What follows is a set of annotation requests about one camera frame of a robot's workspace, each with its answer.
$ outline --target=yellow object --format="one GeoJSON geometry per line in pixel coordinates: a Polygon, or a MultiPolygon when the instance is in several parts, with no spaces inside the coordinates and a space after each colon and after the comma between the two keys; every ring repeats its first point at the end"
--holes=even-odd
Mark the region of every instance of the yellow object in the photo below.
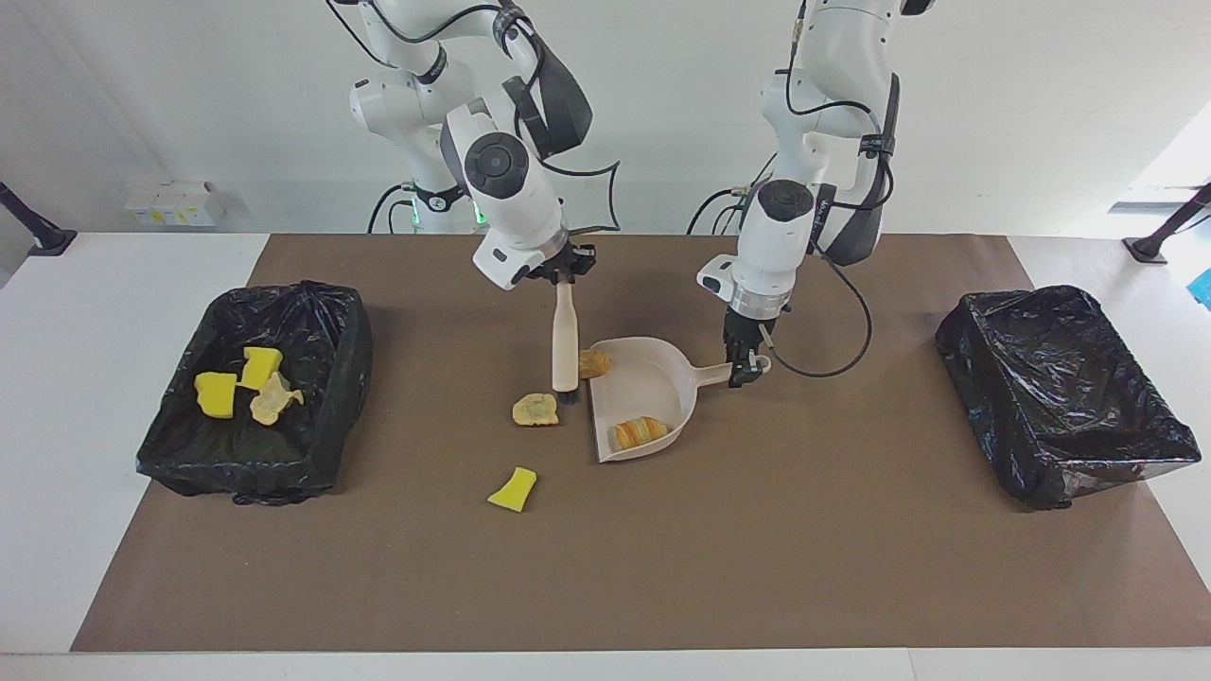
{"type": "Polygon", "coordinates": [[[528,468],[515,468],[513,476],[509,479],[509,482],[505,482],[499,492],[488,497],[488,502],[503,509],[522,513],[529,491],[534,488],[535,482],[538,482],[536,473],[528,468]]]}
{"type": "Polygon", "coordinates": [[[526,395],[513,405],[513,423],[517,425],[559,425],[555,413],[555,397],[543,393],[526,395]]]}
{"type": "Polygon", "coordinates": [[[601,350],[580,350],[580,380],[606,376],[609,371],[609,355],[601,350]]]}
{"type": "Polygon", "coordinates": [[[235,416],[235,379],[234,373],[216,373],[208,371],[194,377],[194,390],[197,390],[197,406],[211,418],[231,418],[235,416]]]}
{"type": "Polygon", "coordinates": [[[618,440],[618,446],[624,450],[654,442],[665,435],[668,435],[668,427],[650,416],[639,417],[614,427],[614,437],[618,440]]]}
{"type": "Polygon", "coordinates": [[[291,384],[276,371],[269,376],[260,393],[252,399],[248,408],[252,410],[252,418],[262,425],[277,423],[277,417],[291,406],[291,402],[303,404],[303,391],[291,390],[291,384]]]}
{"type": "Polygon", "coordinates": [[[240,388],[260,390],[280,366],[282,366],[282,351],[275,348],[248,347],[243,349],[243,359],[248,360],[243,365],[243,374],[240,376],[240,388]]]}

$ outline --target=yellow sponge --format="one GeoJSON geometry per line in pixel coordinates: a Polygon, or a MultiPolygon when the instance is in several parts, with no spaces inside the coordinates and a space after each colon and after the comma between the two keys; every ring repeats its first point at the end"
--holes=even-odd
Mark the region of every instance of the yellow sponge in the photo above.
{"type": "Polygon", "coordinates": [[[264,388],[269,377],[282,366],[282,351],[274,348],[245,348],[243,359],[248,361],[245,362],[243,374],[236,385],[252,390],[264,388]]]}
{"type": "Polygon", "coordinates": [[[488,497],[488,500],[500,508],[522,513],[526,498],[529,497],[529,491],[534,488],[538,474],[533,470],[515,468],[513,476],[509,479],[509,482],[505,482],[499,492],[488,497]]]}
{"type": "Polygon", "coordinates": [[[235,374],[208,371],[194,377],[194,390],[197,390],[197,406],[211,418],[231,418],[235,416],[235,374]]]}

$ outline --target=plastic bag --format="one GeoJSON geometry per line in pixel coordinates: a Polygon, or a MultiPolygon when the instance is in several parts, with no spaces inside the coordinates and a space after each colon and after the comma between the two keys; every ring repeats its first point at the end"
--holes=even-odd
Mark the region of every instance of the plastic bag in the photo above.
{"type": "Polygon", "coordinates": [[[1034,509],[1201,460],[1079,288],[964,296],[935,338],[1001,487],[1034,509]]]}
{"type": "Polygon", "coordinates": [[[235,288],[206,309],[137,456],[137,470],[184,496],[228,492],[237,504],[303,502],[331,488],[369,388],[371,327],[354,288],[303,281],[235,288]],[[197,406],[194,377],[239,374],[243,348],[282,351],[304,404],[272,427],[252,419],[256,391],[236,389],[235,417],[197,406]]]}

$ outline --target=bin lined with black bag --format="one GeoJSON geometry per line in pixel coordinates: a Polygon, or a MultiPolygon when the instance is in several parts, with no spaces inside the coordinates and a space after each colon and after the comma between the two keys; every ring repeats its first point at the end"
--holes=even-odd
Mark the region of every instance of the bin lined with black bag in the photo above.
{"type": "Polygon", "coordinates": [[[1001,487],[1034,509],[1201,460],[1080,288],[964,296],[935,338],[1001,487]]]}
{"type": "Polygon", "coordinates": [[[369,388],[371,327],[354,288],[315,281],[235,288],[206,309],[138,452],[138,471],[185,496],[226,492],[239,504],[281,505],[329,490],[369,388]],[[194,377],[240,373],[245,347],[276,348],[304,402],[272,427],[252,418],[256,393],[237,390],[235,416],[197,406],[194,377]]]}

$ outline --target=dustpan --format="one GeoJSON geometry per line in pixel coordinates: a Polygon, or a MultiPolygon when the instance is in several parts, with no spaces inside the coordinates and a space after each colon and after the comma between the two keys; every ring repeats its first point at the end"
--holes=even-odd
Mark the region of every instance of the dustpan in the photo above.
{"type": "MultiPolygon", "coordinates": [[[[695,367],[676,345],[659,338],[614,338],[592,349],[610,357],[609,372],[589,380],[599,463],[645,457],[672,445],[694,414],[698,389],[727,383],[731,374],[730,364],[695,367]],[[614,427],[644,416],[667,424],[668,434],[621,450],[610,437],[614,427]]],[[[769,371],[768,357],[758,362],[769,371]]]]}

